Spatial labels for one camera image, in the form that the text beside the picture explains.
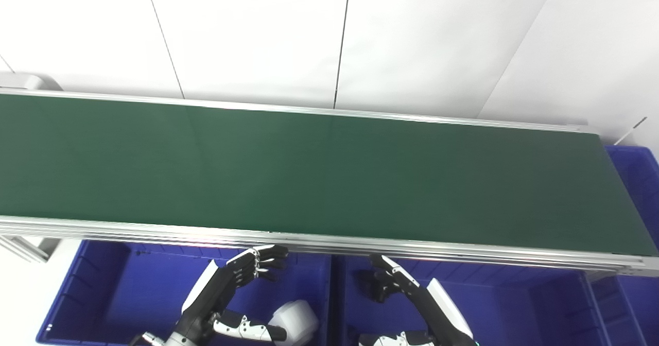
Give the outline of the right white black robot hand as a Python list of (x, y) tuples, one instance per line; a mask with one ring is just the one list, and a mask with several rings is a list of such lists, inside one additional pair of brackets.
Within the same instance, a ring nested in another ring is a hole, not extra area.
[(426, 331), (361, 334), (360, 345), (477, 345), (466, 319), (438, 280), (423, 287), (405, 268), (383, 254), (370, 254), (372, 271), (362, 273), (369, 298), (380, 304), (402, 293), (417, 309)]

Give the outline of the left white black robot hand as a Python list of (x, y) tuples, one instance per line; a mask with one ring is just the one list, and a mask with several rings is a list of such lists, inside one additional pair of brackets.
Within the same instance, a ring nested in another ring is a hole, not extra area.
[(281, 245), (248, 248), (218, 267), (211, 262), (212, 273), (200, 292), (183, 310), (167, 345), (207, 345), (216, 335), (266, 343), (285, 341), (287, 331), (259, 322), (247, 315), (228, 310), (237, 289), (257, 278), (276, 281), (270, 269), (284, 269), (289, 250)]

